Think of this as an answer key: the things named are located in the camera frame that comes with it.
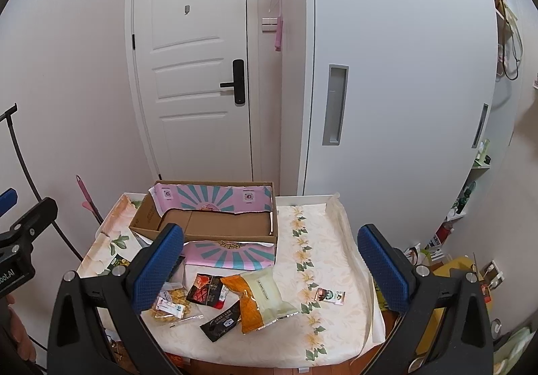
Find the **black pole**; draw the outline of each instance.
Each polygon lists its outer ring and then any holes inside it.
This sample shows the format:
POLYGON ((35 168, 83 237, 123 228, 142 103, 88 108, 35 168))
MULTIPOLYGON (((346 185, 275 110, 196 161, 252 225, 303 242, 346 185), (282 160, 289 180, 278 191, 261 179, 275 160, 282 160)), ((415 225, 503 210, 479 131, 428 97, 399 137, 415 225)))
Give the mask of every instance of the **black pole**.
MULTIPOLYGON (((0 122, 3 120, 7 121, 7 127, 9 129, 9 133, 11 135, 11 141, 13 142, 13 147, 15 149, 15 153, 17 154, 17 158, 19 160, 19 164, 21 164, 21 168, 23 169, 24 176, 26 177, 26 180, 28 181, 28 184, 30 185, 30 188, 32 189, 32 192, 34 193, 34 196, 36 196, 37 201, 41 201, 41 195, 37 191, 36 185, 34 184, 32 177, 30 176, 30 172, 28 171, 28 167, 26 167, 26 163, 24 162, 23 155, 21 153, 21 148, 19 147, 19 144, 17 142, 17 137, 15 136, 15 130, 13 128, 13 120, 11 119, 11 115, 17 112, 17 104, 14 104, 10 109, 8 109, 6 112, 4 112, 2 115, 0 115, 0 122)), ((60 226, 56 223, 56 221, 52 222, 52 226, 54 229, 56 229, 56 232, 64 243, 67 245, 69 249, 71 249, 71 252, 75 254, 75 256, 82 261, 83 258, 80 255, 80 253, 75 249, 75 247, 71 244, 71 242, 67 239, 65 234, 60 229, 60 226)))

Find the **gray recessed handle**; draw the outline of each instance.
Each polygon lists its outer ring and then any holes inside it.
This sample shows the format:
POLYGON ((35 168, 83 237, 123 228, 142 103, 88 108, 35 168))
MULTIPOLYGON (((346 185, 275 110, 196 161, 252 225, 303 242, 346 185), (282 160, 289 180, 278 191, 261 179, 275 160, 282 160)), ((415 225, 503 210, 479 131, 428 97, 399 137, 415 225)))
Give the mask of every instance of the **gray recessed handle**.
POLYGON ((484 128, 484 124, 486 122, 486 115, 488 115, 488 108, 489 106, 486 104, 484 104, 482 107, 482 114, 480 116, 480 122, 478 122, 478 128, 476 130, 476 135, 474 136, 474 141, 472 142, 472 149, 476 149, 478 146, 478 141, 480 141, 482 129, 484 128))
POLYGON ((349 67, 346 65, 329 65, 329 87, 325 108, 325 128, 323 129, 324 146, 340 145, 345 93, 348 87, 348 71, 349 67))

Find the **orange package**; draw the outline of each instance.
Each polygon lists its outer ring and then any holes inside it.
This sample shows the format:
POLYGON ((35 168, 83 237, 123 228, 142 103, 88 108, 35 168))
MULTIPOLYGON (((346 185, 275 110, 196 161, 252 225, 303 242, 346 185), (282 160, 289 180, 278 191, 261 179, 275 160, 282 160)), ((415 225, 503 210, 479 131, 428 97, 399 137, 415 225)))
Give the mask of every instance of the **orange package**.
POLYGON ((264 328, 299 311, 283 301, 273 279, 273 268, 266 267, 241 275, 225 276, 222 283, 239 295, 243 334, 264 328))

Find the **door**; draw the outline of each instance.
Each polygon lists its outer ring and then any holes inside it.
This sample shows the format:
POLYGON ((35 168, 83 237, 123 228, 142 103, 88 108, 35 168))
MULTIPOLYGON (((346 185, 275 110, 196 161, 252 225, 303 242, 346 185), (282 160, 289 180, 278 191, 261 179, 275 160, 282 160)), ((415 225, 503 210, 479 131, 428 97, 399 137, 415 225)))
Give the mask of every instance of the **door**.
POLYGON ((140 99, 162 178, 251 181, 246 0, 134 0, 133 15, 140 99))
POLYGON ((469 174, 491 106, 493 0, 315 7, 305 194, 338 191, 355 232, 373 223, 395 247, 425 242, 469 174))

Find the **human hand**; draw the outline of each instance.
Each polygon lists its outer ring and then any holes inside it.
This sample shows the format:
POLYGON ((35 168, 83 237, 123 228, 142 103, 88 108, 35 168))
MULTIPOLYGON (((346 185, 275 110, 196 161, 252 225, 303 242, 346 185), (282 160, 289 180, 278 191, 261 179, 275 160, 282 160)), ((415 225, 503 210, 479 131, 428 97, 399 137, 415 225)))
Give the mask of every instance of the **human hand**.
MULTIPOLYGON (((6 300, 8 305, 13 305, 15 303, 15 298, 12 295, 7 295, 6 300)), ((17 353, 23 360, 30 360, 35 363, 36 348, 28 337, 28 333, 26 333, 26 328, 24 328, 21 318, 17 316, 17 313, 15 313, 13 308, 8 307, 8 309, 11 313, 11 336, 17 343, 17 353)))

